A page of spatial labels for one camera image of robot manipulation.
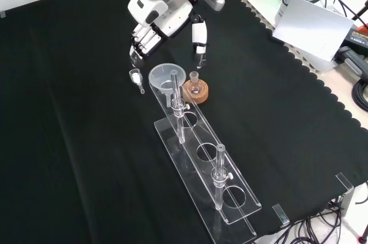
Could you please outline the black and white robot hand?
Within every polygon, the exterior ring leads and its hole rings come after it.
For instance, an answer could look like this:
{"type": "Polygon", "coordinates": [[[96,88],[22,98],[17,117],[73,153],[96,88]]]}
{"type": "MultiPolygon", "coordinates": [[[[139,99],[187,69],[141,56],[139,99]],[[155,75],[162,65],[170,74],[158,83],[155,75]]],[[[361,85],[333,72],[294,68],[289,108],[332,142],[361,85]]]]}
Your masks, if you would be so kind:
{"type": "Polygon", "coordinates": [[[130,36],[129,56],[132,66],[141,68],[147,59],[168,39],[191,23],[193,59],[197,68],[206,63],[207,27],[193,11],[198,0],[187,0],[176,10],[163,0],[130,0],[128,10],[137,21],[130,36]]]}

